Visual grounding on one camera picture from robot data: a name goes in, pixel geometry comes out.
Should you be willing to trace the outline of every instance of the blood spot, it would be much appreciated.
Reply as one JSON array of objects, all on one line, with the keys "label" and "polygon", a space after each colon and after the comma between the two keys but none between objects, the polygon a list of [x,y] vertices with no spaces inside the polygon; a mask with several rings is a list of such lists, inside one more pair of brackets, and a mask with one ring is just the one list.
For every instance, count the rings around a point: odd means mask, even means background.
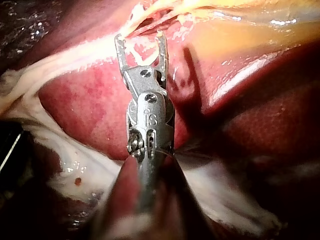
[{"label": "blood spot", "polygon": [[77,186],[80,186],[80,185],[81,185],[81,177],[77,177],[77,178],[74,180],[74,184],[77,185]]}]

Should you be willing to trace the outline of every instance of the screw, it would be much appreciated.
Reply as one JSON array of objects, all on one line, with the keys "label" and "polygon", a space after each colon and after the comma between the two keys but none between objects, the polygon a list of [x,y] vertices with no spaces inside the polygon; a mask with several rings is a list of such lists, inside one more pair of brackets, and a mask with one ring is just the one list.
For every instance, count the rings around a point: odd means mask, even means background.
[{"label": "screw", "polygon": [[144,69],[140,72],[141,77],[149,78],[151,77],[151,71],[149,69]]},{"label": "screw", "polygon": [[157,101],[157,96],[153,93],[148,93],[145,98],[145,101],[147,101],[150,104],[154,104]]}]

